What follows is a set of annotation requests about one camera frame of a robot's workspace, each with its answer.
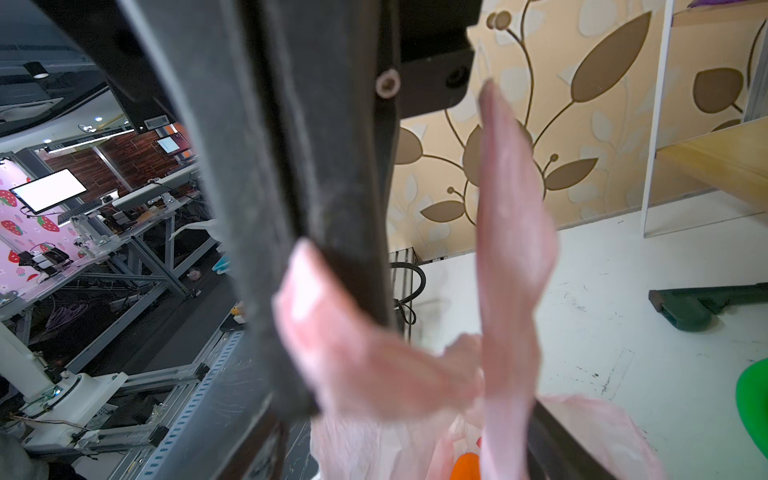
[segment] green plastic bowl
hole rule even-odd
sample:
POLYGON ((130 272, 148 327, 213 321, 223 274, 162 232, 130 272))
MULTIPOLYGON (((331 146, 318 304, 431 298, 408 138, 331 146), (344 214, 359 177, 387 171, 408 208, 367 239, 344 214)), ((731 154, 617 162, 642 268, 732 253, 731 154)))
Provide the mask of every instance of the green plastic bowl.
POLYGON ((736 407, 752 441, 768 458, 768 359, 741 373, 736 384, 736 407))

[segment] yellow object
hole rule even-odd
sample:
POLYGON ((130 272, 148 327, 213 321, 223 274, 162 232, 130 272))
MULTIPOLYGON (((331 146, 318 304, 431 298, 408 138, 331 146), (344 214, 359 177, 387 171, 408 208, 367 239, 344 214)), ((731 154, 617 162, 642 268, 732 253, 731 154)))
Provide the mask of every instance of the yellow object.
POLYGON ((243 311, 243 302, 238 302, 237 305, 233 306, 230 313, 233 315, 245 315, 245 312, 243 311))
POLYGON ((458 457, 453 465, 451 480, 480 480, 480 457, 475 453, 458 457))
POLYGON ((768 208, 767 137, 768 118, 761 118, 660 148, 656 158, 755 207, 768 208))

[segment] gray floor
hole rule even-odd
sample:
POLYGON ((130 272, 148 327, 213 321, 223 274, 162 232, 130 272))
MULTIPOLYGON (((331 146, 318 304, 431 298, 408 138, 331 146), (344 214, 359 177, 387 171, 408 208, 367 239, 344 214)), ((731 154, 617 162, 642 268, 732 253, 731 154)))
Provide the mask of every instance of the gray floor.
MULTIPOLYGON (((197 298, 162 297, 156 308, 134 321, 85 370, 92 375, 132 374, 192 362, 237 301, 229 277, 210 270, 218 259, 215 251, 204 257, 200 280, 184 281, 189 288, 201 290, 197 298)), ((310 424, 298 422, 290 430, 283 478, 309 480, 316 473, 317 464, 310 456, 310 424)))

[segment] strawberry wallpaper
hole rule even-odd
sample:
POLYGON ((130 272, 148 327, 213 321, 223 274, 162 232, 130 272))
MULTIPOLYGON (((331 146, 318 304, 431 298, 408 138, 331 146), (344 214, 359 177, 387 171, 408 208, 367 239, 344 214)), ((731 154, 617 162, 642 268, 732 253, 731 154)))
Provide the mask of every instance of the strawberry wallpaper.
POLYGON ((18 265, 17 252, 30 249, 43 252, 58 247, 77 258, 78 249, 72 244, 77 234, 69 226, 56 226, 60 211, 57 207, 51 209, 50 216, 27 218, 22 213, 23 204, 9 190, 28 181, 18 165, 10 161, 0 164, 0 292, 3 293, 20 290, 27 282, 40 279, 32 267, 18 265))

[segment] green object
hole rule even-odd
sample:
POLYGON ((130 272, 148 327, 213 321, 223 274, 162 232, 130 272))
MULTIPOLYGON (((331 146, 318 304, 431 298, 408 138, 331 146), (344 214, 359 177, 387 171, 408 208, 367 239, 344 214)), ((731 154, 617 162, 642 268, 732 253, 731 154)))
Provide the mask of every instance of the green object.
POLYGON ((697 332, 706 329, 712 315, 719 315, 726 306, 768 303, 768 283, 650 290, 648 299, 675 328, 697 332))
POLYGON ((741 372, 736 384, 736 407, 752 441, 768 458, 768 359, 741 372))

